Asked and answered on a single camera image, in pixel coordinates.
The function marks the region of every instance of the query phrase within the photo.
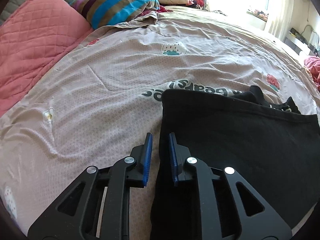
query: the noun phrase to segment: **cartoon print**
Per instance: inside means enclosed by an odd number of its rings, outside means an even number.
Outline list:
[[[205,93],[211,93],[216,95],[224,95],[224,96],[232,96],[236,94],[241,94],[241,91],[228,89],[228,88],[212,88],[209,86],[204,86],[200,84],[196,84],[193,82],[190,82],[188,79],[179,79],[175,81],[170,81],[166,84],[166,87],[160,87],[157,89],[150,89],[144,93],[142,93],[143,96],[147,98],[151,98],[152,100],[155,100],[156,102],[162,101],[162,93],[166,89],[184,89],[184,90],[191,90],[191,91],[200,91]]]
[[[162,51],[164,55],[177,56],[186,54],[187,49],[181,42],[176,42],[172,44],[164,44],[162,46]]]
[[[6,203],[6,207],[8,212],[10,213],[13,219],[17,219],[17,208],[16,203],[13,198],[12,190],[8,186],[4,189],[4,200]]]
[[[267,74],[267,82],[275,91],[280,90],[279,82],[273,75]]]
[[[98,41],[100,41],[100,40],[99,40],[99,39],[95,39],[95,40],[93,40],[93,41],[90,41],[87,45],[85,45],[85,47],[91,46],[91,45],[95,44],[95,43],[98,42]]]
[[[54,109],[50,107],[48,111],[45,111],[43,113],[43,116],[45,121],[52,122],[52,119],[54,117]]]

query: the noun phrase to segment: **white curtain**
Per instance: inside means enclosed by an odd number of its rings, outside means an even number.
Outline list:
[[[265,31],[284,41],[289,30],[294,0],[271,0]]]

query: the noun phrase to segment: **pink pillow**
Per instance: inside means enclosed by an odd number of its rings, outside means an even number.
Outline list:
[[[0,27],[0,116],[92,32],[64,0],[27,0]]]

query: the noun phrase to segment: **bedsheet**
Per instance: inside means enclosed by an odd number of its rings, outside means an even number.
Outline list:
[[[267,101],[291,96],[319,116],[315,84],[276,43],[179,10],[94,31],[0,118],[0,194],[25,234],[87,166],[113,165],[151,132],[148,187],[130,193],[131,239],[149,239],[166,89],[228,96],[258,85]]]

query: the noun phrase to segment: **metal screw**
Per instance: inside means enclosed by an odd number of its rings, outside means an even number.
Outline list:
[[[124,159],[124,162],[125,162],[125,163],[133,163],[133,162],[134,162],[134,158],[131,157],[131,156],[126,157],[126,158]]]
[[[191,163],[191,164],[195,164],[198,160],[195,158],[195,157],[189,157],[187,159],[187,162],[188,163]]]
[[[92,173],[95,173],[96,171],[97,171],[97,168],[94,166],[90,166],[87,168],[87,173],[92,174]]]
[[[235,169],[231,168],[231,167],[225,167],[224,168],[225,173],[227,174],[234,174],[235,173]]]

